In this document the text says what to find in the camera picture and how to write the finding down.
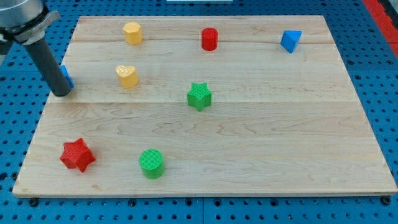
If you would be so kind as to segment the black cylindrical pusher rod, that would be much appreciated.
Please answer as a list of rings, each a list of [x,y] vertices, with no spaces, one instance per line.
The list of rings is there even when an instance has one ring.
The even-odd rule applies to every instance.
[[[33,44],[24,46],[35,66],[47,82],[55,96],[68,95],[72,87],[65,78],[61,68],[53,55],[47,41],[42,38]]]

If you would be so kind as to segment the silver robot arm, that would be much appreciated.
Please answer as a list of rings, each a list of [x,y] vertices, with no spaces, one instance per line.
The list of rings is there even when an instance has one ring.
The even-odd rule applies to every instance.
[[[1,42],[22,45],[55,96],[66,96],[72,86],[45,40],[45,30],[60,18],[43,0],[1,1]]]

